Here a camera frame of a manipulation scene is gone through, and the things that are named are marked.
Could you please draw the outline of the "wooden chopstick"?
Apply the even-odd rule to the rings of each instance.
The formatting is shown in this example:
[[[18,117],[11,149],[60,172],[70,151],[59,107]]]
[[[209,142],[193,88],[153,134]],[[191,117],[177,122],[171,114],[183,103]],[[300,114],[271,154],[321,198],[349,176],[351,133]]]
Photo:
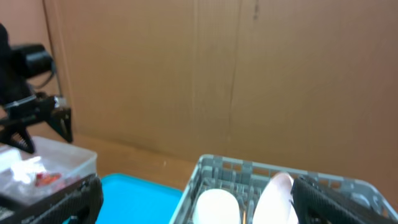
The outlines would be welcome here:
[[[242,224],[246,224],[246,211],[243,211],[243,220]]]

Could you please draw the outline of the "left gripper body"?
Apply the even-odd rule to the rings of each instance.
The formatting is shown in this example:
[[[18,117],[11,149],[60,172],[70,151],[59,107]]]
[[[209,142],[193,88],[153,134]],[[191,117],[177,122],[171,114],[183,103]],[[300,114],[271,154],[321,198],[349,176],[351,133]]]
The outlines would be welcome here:
[[[67,112],[67,100],[60,95],[34,93],[32,96],[3,106],[6,116],[1,118],[1,126],[30,126],[63,118]]]

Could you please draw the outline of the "red snack wrapper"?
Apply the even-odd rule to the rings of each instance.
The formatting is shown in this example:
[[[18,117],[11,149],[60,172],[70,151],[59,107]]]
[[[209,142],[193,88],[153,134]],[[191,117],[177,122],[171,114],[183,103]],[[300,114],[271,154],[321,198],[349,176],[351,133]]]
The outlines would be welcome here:
[[[38,173],[35,176],[35,186],[36,187],[43,187],[46,185],[50,185],[53,182],[57,181],[62,177],[61,173]]]

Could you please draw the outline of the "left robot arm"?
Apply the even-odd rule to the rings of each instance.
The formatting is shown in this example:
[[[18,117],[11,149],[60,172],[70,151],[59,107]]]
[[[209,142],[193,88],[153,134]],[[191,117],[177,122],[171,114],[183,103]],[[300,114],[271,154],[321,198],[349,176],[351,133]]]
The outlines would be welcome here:
[[[29,154],[35,146],[29,126],[47,123],[67,142],[73,141],[72,109],[62,95],[39,91],[57,74],[52,56],[42,44],[10,45],[1,26],[1,143]]]

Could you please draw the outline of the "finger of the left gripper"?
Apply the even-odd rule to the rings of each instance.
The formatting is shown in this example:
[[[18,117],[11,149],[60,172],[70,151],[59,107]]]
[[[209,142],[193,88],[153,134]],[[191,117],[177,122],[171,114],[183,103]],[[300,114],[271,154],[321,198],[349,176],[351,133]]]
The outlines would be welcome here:
[[[35,152],[34,143],[25,127],[5,127],[1,130],[1,143],[29,154]]]
[[[70,108],[56,109],[46,119],[46,123],[66,142],[73,142],[72,110]]]

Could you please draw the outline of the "white bowl with nuts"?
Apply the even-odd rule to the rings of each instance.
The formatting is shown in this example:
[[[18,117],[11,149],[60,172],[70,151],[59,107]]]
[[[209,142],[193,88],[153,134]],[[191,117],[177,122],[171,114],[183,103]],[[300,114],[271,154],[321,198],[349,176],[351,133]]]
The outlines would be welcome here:
[[[226,190],[206,190],[197,199],[192,222],[194,224],[240,224],[238,201]]]

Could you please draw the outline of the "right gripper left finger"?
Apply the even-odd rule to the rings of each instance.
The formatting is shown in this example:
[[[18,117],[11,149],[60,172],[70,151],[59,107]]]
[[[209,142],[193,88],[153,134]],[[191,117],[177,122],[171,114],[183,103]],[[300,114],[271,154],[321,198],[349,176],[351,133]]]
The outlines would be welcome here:
[[[101,179],[91,174],[68,187],[26,205],[1,196],[1,224],[96,223],[104,202]]]

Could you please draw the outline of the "pink white plate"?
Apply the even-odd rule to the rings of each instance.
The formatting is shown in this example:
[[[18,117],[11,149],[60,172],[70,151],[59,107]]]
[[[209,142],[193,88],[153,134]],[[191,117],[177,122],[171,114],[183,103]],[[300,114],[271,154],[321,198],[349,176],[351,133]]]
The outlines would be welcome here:
[[[253,224],[298,224],[291,195],[294,179],[286,172],[273,176],[257,203]]]

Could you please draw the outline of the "large white tissue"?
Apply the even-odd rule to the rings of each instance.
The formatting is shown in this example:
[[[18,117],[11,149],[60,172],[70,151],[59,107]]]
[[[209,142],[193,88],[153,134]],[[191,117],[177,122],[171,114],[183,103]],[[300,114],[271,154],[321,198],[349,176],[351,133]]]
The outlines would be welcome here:
[[[19,161],[11,166],[13,179],[23,184],[31,184],[35,182],[36,175],[43,173],[43,166],[40,156],[33,157],[28,160]]]

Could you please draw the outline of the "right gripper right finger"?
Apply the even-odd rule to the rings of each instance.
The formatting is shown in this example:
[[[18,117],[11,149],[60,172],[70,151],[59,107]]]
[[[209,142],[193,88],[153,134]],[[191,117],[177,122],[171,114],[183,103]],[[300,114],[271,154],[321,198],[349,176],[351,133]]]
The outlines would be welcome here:
[[[300,176],[295,179],[291,195],[300,224],[395,224],[393,219],[386,218],[309,177]]]

